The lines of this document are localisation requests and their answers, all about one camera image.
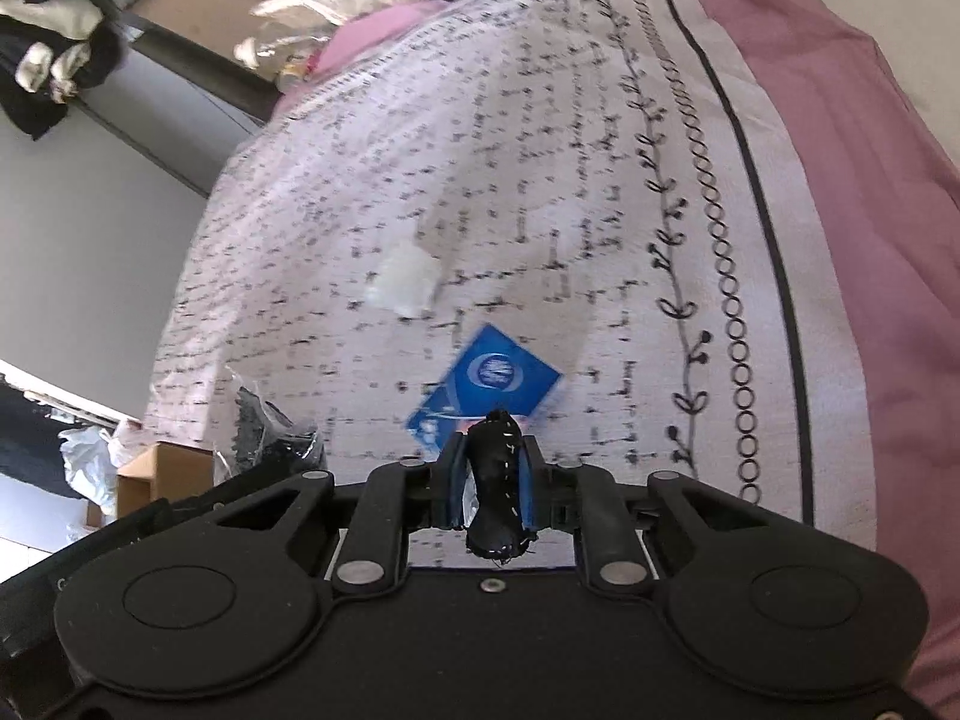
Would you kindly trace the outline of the blue tissue pack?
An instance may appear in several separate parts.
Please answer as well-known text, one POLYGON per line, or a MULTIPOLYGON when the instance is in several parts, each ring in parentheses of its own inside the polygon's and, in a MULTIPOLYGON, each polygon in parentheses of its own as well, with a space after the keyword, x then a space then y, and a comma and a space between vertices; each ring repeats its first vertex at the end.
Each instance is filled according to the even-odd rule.
POLYGON ((455 433, 466 433, 491 411, 506 411, 519 426, 529 426, 562 380, 558 369, 485 323, 405 427, 436 458, 455 433))

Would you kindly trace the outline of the white plastic bag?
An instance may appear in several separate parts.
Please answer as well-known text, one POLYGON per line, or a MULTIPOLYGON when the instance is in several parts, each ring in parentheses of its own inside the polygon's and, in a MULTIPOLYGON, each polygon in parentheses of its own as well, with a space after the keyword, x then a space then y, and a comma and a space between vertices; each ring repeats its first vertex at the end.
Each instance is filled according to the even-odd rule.
POLYGON ((60 431, 65 481, 107 518, 117 515, 119 470, 135 457, 116 431, 101 426, 60 431))
POLYGON ((418 319, 430 312, 441 275, 441 260, 420 245, 402 242, 382 261, 364 300, 401 319, 418 319))

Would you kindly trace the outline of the bag of black items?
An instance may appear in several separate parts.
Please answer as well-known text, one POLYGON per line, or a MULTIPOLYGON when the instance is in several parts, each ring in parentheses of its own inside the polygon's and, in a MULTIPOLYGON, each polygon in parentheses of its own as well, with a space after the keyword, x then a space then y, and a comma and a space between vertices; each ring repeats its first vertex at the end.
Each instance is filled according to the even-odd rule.
POLYGON ((261 466, 325 472, 324 440, 311 421, 295 421, 260 393, 255 380, 228 367, 228 410, 213 442, 215 478, 226 481, 261 466))

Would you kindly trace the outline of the brown cardboard box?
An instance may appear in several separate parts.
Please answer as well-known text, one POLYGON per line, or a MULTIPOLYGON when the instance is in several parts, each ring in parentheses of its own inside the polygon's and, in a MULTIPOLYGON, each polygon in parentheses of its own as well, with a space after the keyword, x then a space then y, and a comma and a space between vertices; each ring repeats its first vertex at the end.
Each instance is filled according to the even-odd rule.
POLYGON ((213 488, 213 454, 183 445, 153 444, 121 468, 106 474, 88 496, 85 525, 93 530, 143 509, 155 500, 198 496, 213 488))

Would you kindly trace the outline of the black white patterned blanket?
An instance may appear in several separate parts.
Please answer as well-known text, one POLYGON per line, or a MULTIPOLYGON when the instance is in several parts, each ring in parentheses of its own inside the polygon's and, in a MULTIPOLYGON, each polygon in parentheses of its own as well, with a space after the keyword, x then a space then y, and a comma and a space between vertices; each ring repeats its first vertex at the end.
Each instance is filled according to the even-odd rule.
POLYGON ((228 367, 320 429, 334 472, 491 323, 562 372, 553 461, 675 470, 824 532, 877 532, 866 384, 770 96, 697 0, 460 0, 236 151, 185 257, 143 429, 213 447, 228 367), (402 242, 428 314, 364 300, 402 242))

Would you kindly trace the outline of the grey wardrobe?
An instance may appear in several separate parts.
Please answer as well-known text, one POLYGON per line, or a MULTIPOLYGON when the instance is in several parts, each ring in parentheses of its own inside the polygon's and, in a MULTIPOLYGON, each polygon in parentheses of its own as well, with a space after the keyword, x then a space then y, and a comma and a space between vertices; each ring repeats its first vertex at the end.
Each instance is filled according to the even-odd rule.
POLYGON ((132 47, 78 109, 181 184, 208 197, 259 122, 132 47))

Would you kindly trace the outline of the pink bed sheet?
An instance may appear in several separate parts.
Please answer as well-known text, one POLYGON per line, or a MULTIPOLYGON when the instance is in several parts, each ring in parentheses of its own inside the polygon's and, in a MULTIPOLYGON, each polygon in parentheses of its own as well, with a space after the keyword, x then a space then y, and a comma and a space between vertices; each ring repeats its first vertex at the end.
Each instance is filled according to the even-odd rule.
POLYGON ((697 0, 799 154, 866 384, 875 546, 919 578, 914 689, 958 712, 958 176, 877 47, 820 0, 697 0))

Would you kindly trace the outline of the hanging dark clothes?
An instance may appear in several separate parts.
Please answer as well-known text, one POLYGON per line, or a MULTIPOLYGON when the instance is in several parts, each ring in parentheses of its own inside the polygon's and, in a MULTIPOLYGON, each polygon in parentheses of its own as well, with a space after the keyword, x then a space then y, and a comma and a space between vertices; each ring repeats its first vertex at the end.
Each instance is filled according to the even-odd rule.
POLYGON ((124 54, 116 0, 2 0, 2 112, 37 142, 124 54))

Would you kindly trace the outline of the white duvet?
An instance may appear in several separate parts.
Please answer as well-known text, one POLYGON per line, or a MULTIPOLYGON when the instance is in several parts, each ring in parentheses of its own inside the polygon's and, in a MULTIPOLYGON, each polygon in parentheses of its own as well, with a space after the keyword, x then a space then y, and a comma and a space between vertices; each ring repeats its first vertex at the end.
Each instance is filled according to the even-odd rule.
POLYGON ((958 156, 958 0, 822 0, 867 32, 929 130, 958 156))

